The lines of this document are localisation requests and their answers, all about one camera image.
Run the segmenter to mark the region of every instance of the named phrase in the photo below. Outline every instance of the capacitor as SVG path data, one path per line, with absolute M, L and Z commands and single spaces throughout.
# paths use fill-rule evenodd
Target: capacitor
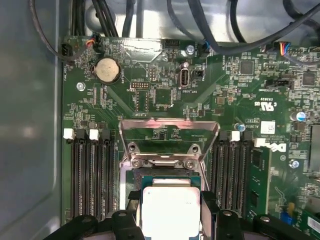
M 234 130 L 237 130 L 239 132 L 244 132 L 246 130 L 246 126 L 243 123 L 236 123 L 234 125 Z
M 295 122 L 304 122 L 307 116 L 303 111 L 294 111 L 290 115 L 290 119 Z

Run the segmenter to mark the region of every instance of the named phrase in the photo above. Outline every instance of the sticker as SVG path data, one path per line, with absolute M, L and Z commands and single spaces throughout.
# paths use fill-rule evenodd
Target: sticker
M 261 121 L 261 134 L 275 134 L 276 122 L 275 121 Z
M 308 226 L 320 233 L 320 223 L 308 216 Z

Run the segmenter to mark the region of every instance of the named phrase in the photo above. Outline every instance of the chip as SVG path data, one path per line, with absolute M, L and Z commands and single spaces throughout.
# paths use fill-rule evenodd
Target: chip
M 223 96 L 218 96 L 216 98 L 216 104 L 218 105 L 225 105 L 226 99 Z
M 252 75 L 254 73 L 254 62 L 253 61 L 241 61 L 240 62 L 240 73 L 244 75 Z
M 311 71 L 306 71 L 303 74 L 302 85 L 303 86 L 314 86 L 316 84 L 316 74 Z

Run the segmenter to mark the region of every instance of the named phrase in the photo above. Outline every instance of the cable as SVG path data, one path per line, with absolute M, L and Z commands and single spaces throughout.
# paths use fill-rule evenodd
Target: cable
M 102 12 L 102 9 L 100 7 L 99 0 L 92 0 L 92 3 L 94 6 L 94 9 L 96 11 L 96 16 L 98 17 L 99 22 L 101 24 L 102 32 L 104 33 L 104 36 L 110 37 L 110 33 L 108 30 L 108 23 L 107 23 L 107 20 L 105 19 L 105 15 Z
M 171 18 L 172 23 L 174 24 L 174 26 L 180 31 L 182 32 L 184 35 L 186 35 L 188 38 L 190 38 L 191 40 L 195 41 L 196 43 L 199 44 L 205 44 L 206 42 L 203 39 L 199 39 L 198 37 L 194 36 L 192 33 L 190 33 L 180 22 L 180 20 L 178 19 L 177 15 L 175 14 L 175 11 L 172 7 L 172 0 L 166 0 L 166 7 L 167 7 L 167 11 L 168 14 Z
M 76 0 L 77 1 L 77 29 L 79 36 L 85 36 L 85 1 L 84 0 Z
M 294 20 L 298 20 L 303 16 L 303 14 L 296 9 L 295 5 L 291 0 L 282 0 L 283 7 L 286 13 Z M 306 25 L 312 28 L 315 31 L 315 34 L 318 38 L 318 42 L 320 43 L 320 24 L 313 19 L 306 20 L 303 25 Z
M 232 31 L 238 40 L 239 43 L 247 43 L 244 37 L 242 36 L 238 21 L 237 21 L 237 6 L 238 6 L 238 0 L 230 0 L 230 23 Z
M 37 33 L 40 36 L 41 41 L 45 44 L 46 48 L 52 53 L 54 54 L 56 57 L 58 57 L 59 59 L 63 60 L 63 61 L 67 61 L 67 62 L 73 62 L 74 60 L 76 60 L 78 57 L 80 57 L 85 50 L 91 46 L 91 42 L 87 42 L 85 45 L 81 46 L 79 51 L 76 52 L 74 55 L 72 56 L 64 56 L 61 53 L 57 52 L 48 42 L 48 39 L 46 38 L 44 31 L 41 28 L 39 19 L 38 19 L 38 15 L 37 15 L 37 11 L 36 11 L 36 5 L 35 5 L 35 1 L 36 0 L 29 0 L 29 10 L 31 12 L 31 17 L 32 17 L 32 21 L 33 21 L 33 25 L 37 31 Z
M 132 19 L 134 17 L 135 0 L 126 0 L 125 19 L 122 29 L 122 37 L 128 38 L 130 36 Z
M 106 1 L 105 0 L 101 0 L 100 4 L 101 4 L 102 11 L 104 13 L 106 22 L 108 23 L 108 27 L 109 27 L 109 31 L 110 31 L 111 37 L 119 37 L 117 29 L 116 29 L 115 22 L 114 22 L 114 19 L 112 18 L 110 9 L 109 9 Z
M 72 5 L 71 5 L 71 27 L 70 27 L 70 33 L 73 36 L 77 35 L 77 1 L 78 0 L 72 0 Z
M 302 65 L 302 66 L 311 66 L 311 65 L 320 64 L 320 60 L 319 61 L 300 61 L 300 60 L 296 59 L 295 57 L 290 56 L 288 53 L 286 53 L 284 55 L 284 57 L 286 59 L 288 59 L 290 62 L 297 64 L 297 65 Z
M 263 45 L 269 44 L 271 42 L 274 42 L 283 36 L 287 35 L 288 33 L 292 32 L 294 29 L 299 27 L 302 23 L 304 23 L 307 19 L 311 18 L 313 15 L 315 15 L 317 12 L 320 11 L 320 3 L 317 4 L 315 7 L 313 7 L 311 10 L 309 10 L 306 14 L 303 15 L 303 17 L 299 18 L 299 20 L 294 21 L 292 24 L 284 27 L 283 29 L 277 31 L 276 33 L 267 36 L 263 39 L 260 39 L 255 42 L 251 42 L 248 44 L 244 44 L 241 46 L 234 46 L 234 47 L 221 47 L 215 40 L 214 36 L 211 33 L 210 27 L 208 25 L 208 22 L 206 20 L 206 16 L 204 13 L 204 10 L 201 6 L 201 3 L 199 0 L 188 0 L 189 7 L 191 9 L 193 18 L 202 32 L 204 38 L 209 42 L 212 49 L 221 55 L 234 55 L 239 54 L 243 52 L 250 51 L 252 49 L 261 47 Z

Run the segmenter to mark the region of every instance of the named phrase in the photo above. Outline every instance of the green circuit board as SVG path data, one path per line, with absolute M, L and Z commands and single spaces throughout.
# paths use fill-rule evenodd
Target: green circuit board
M 64 39 L 75 52 L 87 40 L 75 36 Z M 309 169 L 312 126 L 319 124 L 320 71 L 317 66 L 295 65 L 278 51 L 265 52 L 263 48 L 232 56 L 215 55 L 203 52 L 201 46 L 187 40 L 103 38 L 101 45 L 104 53 L 98 54 L 89 47 L 74 64 L 64 65 L 62 117 L 64 129 L 82 129 L 86 133 L 90 129 L 98 129 L 100 133 L 109 130 L 112 135 L 109 157 L 112 171 L 107 177 L 107 184 L 112 185 L 109 211 L 120 208 L 119 163 L 124 148 L 118 125 L 119 121 L 128 119 L 215 121 L 220 125 L 220 132 L 227 134 L 235 131 L 235 124 L 245 125 L 245 132 L 252 136 L 252 155 L 244 166 L 248 169 L 248 181 L 243 190 L 246 207 L 242 215 L 247 219 L 264 213 L 280 218 L 289 205 L 294 206 L 294 211 L 302 211 L 308 196 L 319 195 L 320 183 L 311 177 L 313 173 Z M 187 46 L 194 46 L 193 54 L 186 52 Z M 291 47 L 288 51 L 302 60 L 316 60 L 319 56 L 316 49 L 311 48 Z M 113 84 L 103 84 L 95 75 L 95 65 L 102 58 L 112 58 L 120 65 L 120 77 Z M 180 74 L 185 68 L 189 80 L 182 86 Z M 83 84 L 84 89 L 77 89 L 78 83 Z M 297 112 L 304 112 L 306 120 L 294 121 L 293 114 Z M 139 143 L 142 152 L 175 153 L 185 151 L 190 143 L 203 146 L 207 134 L 200 130 L 190 133 L 163 127 L 134 130 L 126 137 L 129 142 Z M 205 159 L 211 183 L 217 148 L 212 148 Z M 71 213 L 71 202 L 75 200 L 71 188 L 75 177 L 72 151 L 72 145 L 64 141 L 63 222 L 74 215 Z M 293 161 L 299 166 L 293 168 Z M 92 179 L 93 174 L 88 173 L 89 178 Z M 127 188 L 134 189 L 130 176 L 126 180 Z M 81 206 L 86 204 L 84 201 L 81 196 Z M 84 212 L 94 213 L 94 205 L 88 203 L 89 210 Z

